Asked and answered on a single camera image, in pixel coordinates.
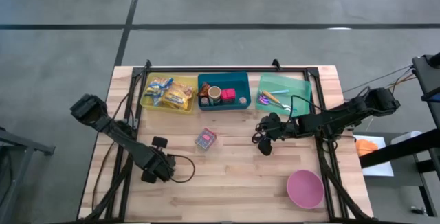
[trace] yellow bin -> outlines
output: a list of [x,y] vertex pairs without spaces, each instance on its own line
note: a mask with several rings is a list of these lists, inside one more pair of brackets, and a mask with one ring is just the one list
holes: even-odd
[[[191,98],[188,100],[188,109],[174,109],[173,107],[168,106],[167,104],[159,104],[158,106],[153,105],[153,99],[150,96],[145,96],[146,88],[149,87],[151,81],[154,77],[160,78],[173,78],[175,82],[180,82],[188,86],[192,86],[194,91],[192,93]],[[165,73],[149,73],[148,78],[146,79],[146,85],[144,89],[144,93],[142,94],[142,99],[140,100],[140,104],[147,108],[148,110],[156,110],[156,111],[168,111],[173,113],[181,113],[181,114],[191,114],[193,112],[194,99],[197,94],[197,77],[185,77],[185,76],[177,76],[172,74]]]

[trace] gray floor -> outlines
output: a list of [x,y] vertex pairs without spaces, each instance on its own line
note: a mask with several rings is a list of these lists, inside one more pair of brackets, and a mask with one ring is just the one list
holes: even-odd
[[[124,23],[131,0],[0,0],[0,24]],[[134,23],[440,23],[439,0],[139,0]],[[122,31],[0,30],[0,125],[56,145],[37,155],[16,210],[17,223],[53,223],[76,217],[96,133],[69,107],[82,94],[105,98]],[[337,65],[343,89],[439,52],[440,30],[257,30],[131,32],[123,65]],[[399,74],[372,84],[381,87]],[[346,97],[360,89],[349,91]],[[417,81],[398,87],[402,107],[375,118],[370,131],[427,131],[434,127],[419,101]],[[359,130],[365,131],[369,119]],[[439,189],[435,180],[434,189]],[[369,187],[376,217],[427,223],[395,215],[395,204],[419,204],[414,189]],[[380,198],[387,196],[387,201]]]

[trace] orange object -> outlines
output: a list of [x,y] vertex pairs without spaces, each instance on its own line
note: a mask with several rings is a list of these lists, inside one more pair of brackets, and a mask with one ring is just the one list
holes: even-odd
[[271,100],[273,100],[273,101],[275,101],[275,102],[281,104],[280,100],[277,100],[277,99],[276,99],[272,94],[270,94],[268,91],[263,90],[261,93],[264,94],[264,95],[266,95],[269,99],[271,99]]
[[374,142],[368,141],[367,139],[359,139],[356,142],[356,150],[359,156],[367,155],[378,149],[379,147],[377,147]]

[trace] cube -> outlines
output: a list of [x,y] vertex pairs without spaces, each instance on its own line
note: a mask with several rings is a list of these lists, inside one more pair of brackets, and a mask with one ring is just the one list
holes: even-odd
[[221,100],[224,104],[230,104],[235,102],[235,89],[221,90]]
[[207,150],[216,139],[215,133],[205,128],[195,140],[195,143],[204,150]]

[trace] red block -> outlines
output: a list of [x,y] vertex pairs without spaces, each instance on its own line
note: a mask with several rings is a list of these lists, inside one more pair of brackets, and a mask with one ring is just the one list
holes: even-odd
[[223,103],[235,102],[235,89],[221,90],[221,100],[223,101]]

